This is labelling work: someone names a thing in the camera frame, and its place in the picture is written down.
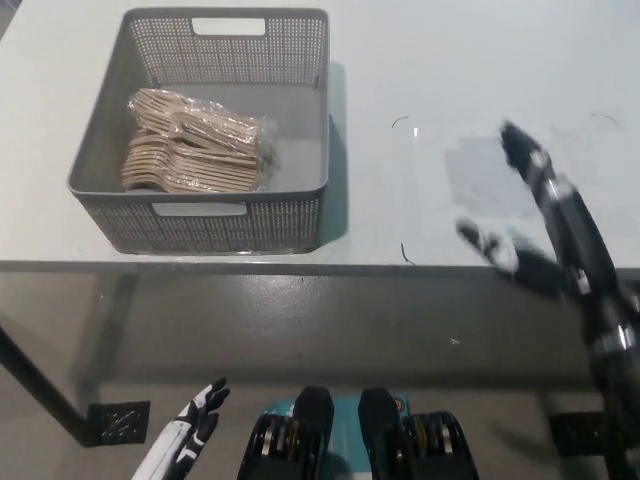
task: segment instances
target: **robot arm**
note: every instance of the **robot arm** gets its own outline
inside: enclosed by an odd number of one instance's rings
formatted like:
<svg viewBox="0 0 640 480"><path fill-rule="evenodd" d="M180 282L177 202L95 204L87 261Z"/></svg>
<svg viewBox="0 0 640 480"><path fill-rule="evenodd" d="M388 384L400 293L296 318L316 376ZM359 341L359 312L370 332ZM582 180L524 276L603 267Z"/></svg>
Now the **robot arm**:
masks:
<svg viewBox="0 0 640 480"><path fill-rule="evenodd" d="M605 460L611 479L637 479L640 445L640 301L618 278L604 240L577 189L556 174L543 147L514 124L501 131L507 163L527 184L544 218L557 258L550 264L518 251L508 273L516 283L535 285L552 296L564 294L582 311L583 340L595 386L604 399ZM459 233L499 267L499 240L475 225Z"/></svg>

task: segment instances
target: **bagged wooden forks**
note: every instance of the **bagged wooden forks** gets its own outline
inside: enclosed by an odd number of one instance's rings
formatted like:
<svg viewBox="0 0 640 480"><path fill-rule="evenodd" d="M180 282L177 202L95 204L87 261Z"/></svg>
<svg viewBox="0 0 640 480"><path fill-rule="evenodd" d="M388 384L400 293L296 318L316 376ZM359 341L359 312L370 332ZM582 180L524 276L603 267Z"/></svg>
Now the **bagged wooden forks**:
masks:
<svg viewBox="0 0 640 480"><path fill-rule="evenodd" d="M246 192L267 164L260 121L167 90L141 89L129 104L141 130L122 169L125 190Z"/></svg>

